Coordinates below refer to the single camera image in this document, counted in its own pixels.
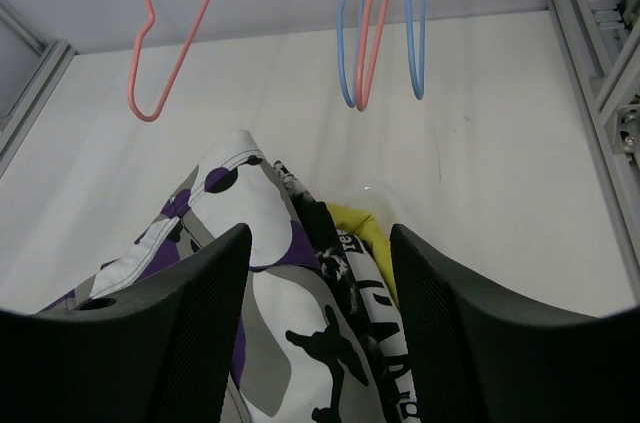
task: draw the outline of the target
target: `clothing pile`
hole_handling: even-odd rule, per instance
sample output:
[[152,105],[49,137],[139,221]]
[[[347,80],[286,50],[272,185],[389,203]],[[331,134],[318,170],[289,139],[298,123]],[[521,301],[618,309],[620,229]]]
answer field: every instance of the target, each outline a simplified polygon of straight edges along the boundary
[[72,309],[252,234],[223,423],[419,422],[389,240],[370,213],[316,201],[246,131],[201,160],[122,258],[49,305]]

